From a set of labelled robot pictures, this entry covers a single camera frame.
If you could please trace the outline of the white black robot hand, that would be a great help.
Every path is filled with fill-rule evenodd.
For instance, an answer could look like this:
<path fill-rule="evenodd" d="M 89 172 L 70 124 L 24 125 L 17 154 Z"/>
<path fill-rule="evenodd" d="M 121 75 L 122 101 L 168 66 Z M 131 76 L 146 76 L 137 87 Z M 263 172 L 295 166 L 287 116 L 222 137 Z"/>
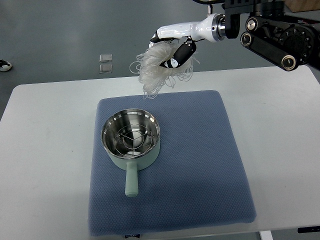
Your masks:
<path fill-rule="evenodd" d="M 160 66 L 167 69 L 181 67 L 196 52 L 196 42 L 207 40 L 212 43 L 222 41 L 225 33 L 225 16 L 212 13 L 202 21 L 184 22 L 158 28 L 150 40 L 150 46 L 159 42 L 184 39 L 173 56 Z"/>

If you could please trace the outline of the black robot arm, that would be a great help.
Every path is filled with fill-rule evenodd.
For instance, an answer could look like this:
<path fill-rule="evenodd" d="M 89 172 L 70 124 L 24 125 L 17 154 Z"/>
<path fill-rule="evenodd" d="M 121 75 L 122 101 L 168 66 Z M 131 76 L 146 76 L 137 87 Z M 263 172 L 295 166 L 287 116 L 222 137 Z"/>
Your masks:
<path fill-rule="evenodd" d="M 301 65 L 320 68 L 320 22 L 285 14 L 283 0 L 220 0 L 220 37 L 241 45 L 290 72 Z"/>

